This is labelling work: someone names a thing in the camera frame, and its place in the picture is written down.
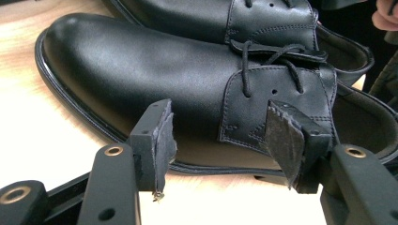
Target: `stitching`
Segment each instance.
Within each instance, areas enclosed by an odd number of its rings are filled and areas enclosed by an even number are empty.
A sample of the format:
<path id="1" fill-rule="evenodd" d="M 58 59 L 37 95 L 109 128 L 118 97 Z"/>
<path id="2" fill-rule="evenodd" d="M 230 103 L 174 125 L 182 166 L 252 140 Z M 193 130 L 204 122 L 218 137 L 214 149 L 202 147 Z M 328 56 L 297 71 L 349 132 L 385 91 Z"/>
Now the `stitching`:
<path id="1" fill-rule="evenodd" d="M 230 40 L 230 34 L 233 34 L 233 33 L 231 33 L 232 30 L 230 29 L 230 26 L 232 24 L 232 16 L 233 16 L 233 11 L 234 11 L 234 6 L 235 6 L 235 0 L 232 1 L 231 9 L 229 10 L 228 24 L 226 25 L 226 32 L 225 32 L 225 39 L 224 39 L 224 42 L 226 42 L 226 43 L 228 43 Z"/>
<path id="2" fill-rule="evenodd" d="M 333 77 L 337 78 L 337 74 L 336 74 L 336 70 L 333 70 Z M 331 94 L 331 99 L 330 99 L 330 105 L 333 105 L 334 99 L 336 98 L 336 94 L 337 94 L 337 79 L 333 80 L 333 92 Z M 332 125 L 331 127 L 331 133 L 333 135 L 333 138 L 337 136 L 337 134 L 335 133 L 335 126 L 334 126 L 334 121 L 330 120 L 330 124 Z"/>
<path id="3" fill-rule="evenodd" d="M 328 94 L 326 93 L 325 84 L 323 83 L 323 81 L 322 81 L 322 79 L 321 79 L 320 73 L 321 73 L 321 72 L 320 72 L 320 69 L 319 69 L 319 72 L 316 73 L 316 74 L 318 75 L 317 77 L 318 77 L 319 81 L 320 81 L 321 84 L 322 84 L 322 87 L 323 87 L 323 89 L 324 89 L 324 94 L 325 94 L 325 96 L 326 96 L 326 99 L 328 99 Z M 329 117 L 330 117 L 330 118 L 331 118 L 331 107 L 330 107 L 331 99 L 330 99 L 329 101 L 327 101 L 327 103 L 328 103 L 328 108 L 329 108 Z M 329 120 L 329 125 L 330 125 L 329 129 L 331 130 L 331 135 L 332 135 L 333 139 L 335 139 L 336 134 L 334 133 L 332 120 Z"/>
<path id="4" fill-rule="evenodd" d="M 254 146 L 254 145 L 251 145 L 251 144 L 248 144 L 248 143 L 245 143 L 245 142 L 241 142 L 241 141 L 238 141 L 238 140 L 235 140 L 235 139 L 230 139 L 230 138 L 226 138 L 226 140 L 229 141 L 230 143 L 237 143 L 240 146 L 248 147 L 248 148 L 251 148 L 252 150 L 258 151 L 260 153 L 264 153 L 263 151 L 258 149 L 257 146 Z"/>
<path id="5" fill-rule="evenodd" d="M 328 116 L 310 116 L 310 118 L 315 121 L 330 121 L 331 120 L 331 118 Z"/>
<path id="6" fill-rule="evenodd" d="M 285 31 L 285 30 L 298 30 L 298 29 L 314 29 L 313 25 L 286 25 L 286 26 L 272 26 L 266 27 L 259 30 L 254 31 L 248 37 L 248 39 L 253 39 L 256 36 L 268 33 L 268 32 L 278 32 L 278 31 Z"/>
<path id="7" fill-rule="evenodd" d="M 234 30 L 234 29 L 229 29 L 227 32 L 228 32 L 228 36 L 229 36 L 229 35 L 234 35 L 234 34 L 239 33 L 238 30 Z"/>
<path id="8" fill-rule="evenodd" d="M 316 34 L 315 34 L 316 19 L 315 19 L 315 17 L 314 17 L 314 11 L 313 11 L 313 8 L 311 7 L 310 3 L 309 3 L 308 1 L 306 1 L 306 3 L 307 3 L 308 9 L 310 10 L 311 18 L 313 19 L 313 49 L 316 50 L 316 49 L 317 49 L 317 48 L 316 48 L 316 47 L 317 47 L 317 44 L 316 44 Z"/>
<path id="9" fill-rule="evenodd" d="M 285 66 L 275 66 L 275 65 L 271 66 L 272 67 L 262 66 L 262 67 L 249 68 L 249 71 L 286 69 Z M 312 73 L 315 72 L 313 69 L 308 69 L 308 68 L 298 68 L 298 70 L 312 72 Z"/>
<path id="10" fill-rule="evenodd" d="M 235 78 L 237 77 L 237 75 L 238 75 L 239 73 L 236 73 L 235 75 L 232 75 L 232 76 L 234 76 L 232 79 L 231 79 L 231 82 L 230 83 L 228 83 L 227 84 L 227 92 L 226 92 L 226 95 L 225 95 L 225 101 L 224 101 L 224 109 L 223 109 L 223 112 L 222 112 L 222 115 L 224 115 L 224 117 L 223 117 L 223 119 L 222 119 L 222 124 L 224 125 L 224 124 L 226 124 L 226 120 L 227 120 L 227 117 L 228 117 L 228 101 L 229 101 L 229 93 L 230 93 L 230 86 L 232 85 L 232 83 L 235 81 Z M 228 128 L 228 126 L 227 127 L 225 127 L 225 126 L 222 126 L 223 127 L 223 129 L 222 129 L 222 138 L 223 139 L 225 139 L 225 137 L 227 137 L 226 135 L 225 135 L 225 130 Z"/>
<path id="11" fill-rule="evenodd" d="M 225 127 L 225 129 L 234 130 L 234 129 L 237 129 L 237 126 L 228 125 L 228 126 Z"/>
<path id="12" fill-rule="evenodd" d="M 249 137 L 256 139 L 259 142 L 263 142 L 264 138 L 255 134 L 258 131 L 261 131 L 266 126 L 266 123 L 262 123 L 261 125 L 257 126 L 253 131 L 249 132 Z"/>

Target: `hand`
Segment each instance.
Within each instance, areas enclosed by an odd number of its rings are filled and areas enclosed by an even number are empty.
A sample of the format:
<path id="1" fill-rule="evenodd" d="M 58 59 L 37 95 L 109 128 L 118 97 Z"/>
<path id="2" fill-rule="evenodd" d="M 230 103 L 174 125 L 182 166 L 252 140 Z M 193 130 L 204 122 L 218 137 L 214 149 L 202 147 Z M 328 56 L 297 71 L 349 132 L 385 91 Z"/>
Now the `hand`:
<path id="1" fill-rule="evenodd" d="M 377 11 L 372 16 L 372 21 L 380 30 L 398 31 L 398 7 L 394 7 L 392 15 L 389 15 L 392 2 L 393 0 L 377 0 Z"/>

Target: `table surface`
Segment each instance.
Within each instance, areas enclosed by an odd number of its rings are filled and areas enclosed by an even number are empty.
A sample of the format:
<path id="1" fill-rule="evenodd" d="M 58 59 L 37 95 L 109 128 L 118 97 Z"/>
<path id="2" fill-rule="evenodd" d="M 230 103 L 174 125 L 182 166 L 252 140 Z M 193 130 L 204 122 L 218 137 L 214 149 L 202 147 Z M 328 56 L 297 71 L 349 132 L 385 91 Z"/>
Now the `table surface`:
<path id="1" fill-rule="evenodd" d="M 53 96 L 36 67 L 39 33 L 73 12 L 112 16 L 100 0 L 0 6 L 0 188 L 22 180 L 58 187 L 89 172 L 106 144 Z M 298 195 L 250 175 L 167 174 L 164 193 L 152 202 L 140 192 L 143 224 L 325 224 L 319 194 Z"/>

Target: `welt stitching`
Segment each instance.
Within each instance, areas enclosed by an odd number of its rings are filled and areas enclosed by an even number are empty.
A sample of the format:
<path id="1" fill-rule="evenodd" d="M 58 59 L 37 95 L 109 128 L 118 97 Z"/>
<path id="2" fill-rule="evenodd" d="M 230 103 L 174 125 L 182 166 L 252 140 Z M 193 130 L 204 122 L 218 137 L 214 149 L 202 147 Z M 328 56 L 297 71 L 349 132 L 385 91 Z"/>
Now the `welt stitching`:
<path id="1" fill-rule="evenodd" d="M 249 35 L 249 39 L 252 39 L 258 35 L 268 33 L 268 32 L 277 32 L 277 31 L 285 31 L 285 30 L 298 30 L 298 29 L 314 29 L 313 25 L 285 25 L 285 26 L 273 26 L 273 27 L 265 27 L 259 30 L 254 31 Z"/>
<path id="2" fill-rule="evenodd" d="M 235 0 L 232 0 L 231 9 L 229 10 L 228 24 L 226 25 L 225 40 L 224 40 L 225 42 L 228 42 L 229 39 L 230 39 L 230 36 L 229 36 L 230 35 L 230 31 L 231 31 L 230 26 L 232 24 L 232 17 L 234 15 L 234 13 L 233 13 L 234 6 L 235 6 Z"/>

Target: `metal ring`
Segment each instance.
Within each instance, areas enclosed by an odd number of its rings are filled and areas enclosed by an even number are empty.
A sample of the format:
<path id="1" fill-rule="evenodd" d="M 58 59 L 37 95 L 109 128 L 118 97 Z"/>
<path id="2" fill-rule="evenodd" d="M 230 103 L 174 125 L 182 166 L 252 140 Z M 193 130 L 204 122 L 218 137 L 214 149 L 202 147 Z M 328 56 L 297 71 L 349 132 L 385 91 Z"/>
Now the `metal ring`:
<path id="1" fill-rule="evenodd" d="M 360 149 L 356 149 L 356 148 L 347 148 L 345 149 L 345 152 L 350 155 L 351 157 L 355 157 L 355 158 L 366 158 L 366 153 L 364 153 L 362 150 Z"/>
<path id="2" fill-rule="evenodd" d="M 110 147 L 105 150 L 105 155 L 108 157 L 115 157 L 123 152 L 123 148 L 119 146 Z"/>
<path id="3" fill-rule="evenodd" d="M 15 203 L 26 197 L 30 193 L 30 190 L 31 188 L 28 186 L 20 186 L 13 188 L 1 196 L 0 203 L 1 204 Z"/>

